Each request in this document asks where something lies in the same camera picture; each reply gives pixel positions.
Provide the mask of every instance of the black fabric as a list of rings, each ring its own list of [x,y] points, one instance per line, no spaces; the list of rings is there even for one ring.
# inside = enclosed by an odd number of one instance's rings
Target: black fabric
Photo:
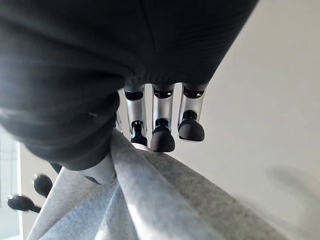
[[[72,170],[102,160],[117,90],[207,83],[257,0],[2,0],[0,122]]]

